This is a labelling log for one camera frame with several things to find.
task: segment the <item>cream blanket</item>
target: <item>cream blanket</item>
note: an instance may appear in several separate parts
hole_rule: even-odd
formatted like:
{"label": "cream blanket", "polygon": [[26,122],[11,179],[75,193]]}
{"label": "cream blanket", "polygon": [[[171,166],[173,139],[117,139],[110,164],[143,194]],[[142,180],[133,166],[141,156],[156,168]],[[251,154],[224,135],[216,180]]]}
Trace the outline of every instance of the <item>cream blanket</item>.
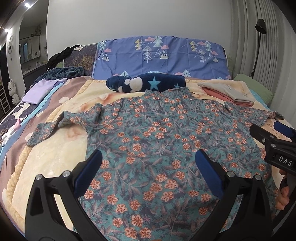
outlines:
{"label": "cream blanket", "polygon": [[[241,81],[232,80],[186,80],[186,86],[199,99],[212,99],[224,104],[224,101],[207,95],[201,87],[200,82],[224,83],[232,86],[237,91],[253,98],[247,85]],[[95,103],[107,105],[117,99],[124,97],[135,97],[143,95],[137,93],[116,93],[106,87],[105,80],[88,80],[80,91],[70,100],[59,106],[48,117],[47,122],[55,121],[63,111],[76,113],[85,111]],[[265,108],[259,102],[255,102],[254,108]],[[268,119],[263,128],[272,132],[281,139],[286,139],[283,135],[273,129],[275,120]],[[45,177],[59,176],[65,170],[72,170],[77,163],[85,160],[87,146],[87,134],[82,127],[68,125],[59,128],[53,136],[42,141],[34,147],[25,147],[20,155],[19,162],[15,167],[6,190],[6,209],[12,216],[19,228],[24,232],[25,213],[30,190],[37,174],[42,173]],[[273,176],[276,185],[282,177],[276,168],[273,169]],[[62,204],[59,196],[56,196],[57,205],[67,228],[72,229],[71,220]]]}

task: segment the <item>dark gray blanket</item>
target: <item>dark gray blanket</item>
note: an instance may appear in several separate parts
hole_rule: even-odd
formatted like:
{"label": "dark gray blanket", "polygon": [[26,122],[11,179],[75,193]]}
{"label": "dark gray blanket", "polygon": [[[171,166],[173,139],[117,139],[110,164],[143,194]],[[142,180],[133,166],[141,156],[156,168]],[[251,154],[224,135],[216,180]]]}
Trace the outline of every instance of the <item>dark gray blanket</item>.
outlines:
{"label": "dark gray blanket", "polygon": [[63,78],[72,79],[76,77],[84,76],[83,67],[64,67],[64,68],[54,68],[50,69],[43,75],[39,76],[33,83],[35,85],[42,79],[46,80],[61,80]]}

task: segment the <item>lavender garment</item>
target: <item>lavender garment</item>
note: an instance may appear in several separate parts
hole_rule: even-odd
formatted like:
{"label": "lavender garment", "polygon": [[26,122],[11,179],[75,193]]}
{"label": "lavender garment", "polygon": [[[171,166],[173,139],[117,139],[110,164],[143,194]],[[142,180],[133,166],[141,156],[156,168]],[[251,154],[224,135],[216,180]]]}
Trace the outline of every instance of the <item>lavender garment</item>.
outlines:
{"label": "lavender garment", "polygon": [[35,84],[22,98],[22,101],[30,104],[39,104],[44,97],[52,90],[57,82],[65,82],[67,79],[46,80],[42,79]]}

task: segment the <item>floor lamp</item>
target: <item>floor lamp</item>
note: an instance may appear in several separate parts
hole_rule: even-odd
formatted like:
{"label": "floor lamp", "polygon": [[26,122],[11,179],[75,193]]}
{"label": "floor lamp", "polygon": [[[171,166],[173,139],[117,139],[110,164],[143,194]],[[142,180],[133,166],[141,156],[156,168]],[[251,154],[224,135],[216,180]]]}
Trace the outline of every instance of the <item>floor lamp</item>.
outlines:
{"label": "floor lamp", "polygon": [[257,61],[258,61],[260,42],[261,42],[261,34],[266,34],[266,24],[265,24],[264,20],[263,19],[258,19],[255,28],[258,31],[259,36],[258,36],[258,45],[257,45],[257,56],[256,56],[253,71],[252,71],[251,76],[250,76],[251,78],[254,77],[254,73],[255,73],[255,69],[256,69],[256,65],[257,65]]}

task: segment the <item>human hand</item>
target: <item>human hand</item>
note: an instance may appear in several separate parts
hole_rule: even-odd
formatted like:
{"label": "human hand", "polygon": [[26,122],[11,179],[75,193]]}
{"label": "human hand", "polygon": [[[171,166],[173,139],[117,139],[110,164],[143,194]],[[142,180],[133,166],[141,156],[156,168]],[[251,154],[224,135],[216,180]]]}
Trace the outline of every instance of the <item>human hand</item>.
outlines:
{"label": "human hand", "polygon": [[[281,175],[284,175],[283,179],[287,178],[287,173],[285,171],[280,170],[279,173]],[[290,201],[288,194],[289,194],[289,187],[288,186],[280,188],[280,190],[278,192],[278,198],[276,201],[276,208],[278,210],[284,210],[285,206],[288,205],[288,203]]]}

